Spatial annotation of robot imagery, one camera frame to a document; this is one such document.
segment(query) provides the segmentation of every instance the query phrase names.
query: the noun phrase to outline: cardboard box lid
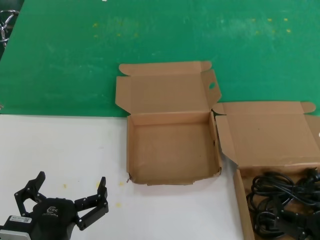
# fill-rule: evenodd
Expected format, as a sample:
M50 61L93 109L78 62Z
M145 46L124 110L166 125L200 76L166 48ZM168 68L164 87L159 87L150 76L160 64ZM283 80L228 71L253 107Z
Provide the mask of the cardboard box lid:
M209 61L121 64L115 103L131 114L209 112L221 97Z
M222 152L238 167L320 162L320 117L311 102L218 103L213 111Z

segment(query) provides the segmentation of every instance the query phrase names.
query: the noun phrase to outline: cardboard box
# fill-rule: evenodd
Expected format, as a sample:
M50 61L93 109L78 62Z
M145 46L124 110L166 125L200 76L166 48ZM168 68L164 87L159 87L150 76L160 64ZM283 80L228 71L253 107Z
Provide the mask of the cardboard box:
M246 200L255 176L277 171L294 179L306 168L320 167L320 117L307 114L315 109L311 102L229 102L213 107L222 114L215 118L222 152L238 166L233 180L244 239L261 239L254 234Z
M209 61L121 64L115 103L127 118L127 171L136 184L188 185L222 168Z

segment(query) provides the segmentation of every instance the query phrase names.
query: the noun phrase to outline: box handle hole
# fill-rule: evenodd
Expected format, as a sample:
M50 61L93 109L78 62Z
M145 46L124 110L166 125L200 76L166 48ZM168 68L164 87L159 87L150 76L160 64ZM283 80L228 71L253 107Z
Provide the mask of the box handle hole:
M210 83L209 85L209 89L213 89L216 86L216 84L214 82Z

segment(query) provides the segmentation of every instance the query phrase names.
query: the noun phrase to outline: green table surface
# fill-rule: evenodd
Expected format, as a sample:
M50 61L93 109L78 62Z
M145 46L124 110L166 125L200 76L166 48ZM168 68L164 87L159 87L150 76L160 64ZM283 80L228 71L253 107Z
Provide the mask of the green table surface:
M0 61L0 113L126 116L119 64L197 60L212 61L221 102L320 107L320 1L25 0Z

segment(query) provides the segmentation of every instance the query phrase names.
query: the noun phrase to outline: power cord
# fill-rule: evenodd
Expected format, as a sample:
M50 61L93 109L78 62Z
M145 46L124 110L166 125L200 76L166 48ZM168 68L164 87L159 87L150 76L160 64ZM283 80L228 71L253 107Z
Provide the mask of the power cord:
M251 193L246 196L249 211L253 214L253 229L264 239L275 239L286 235L275 227L274 197L285 207L292 200L309 206L314 212L320 210L320 173L309 169L306 177L296 183L280 172L266 172L252 180ZM256 204L254 198L261 198Z

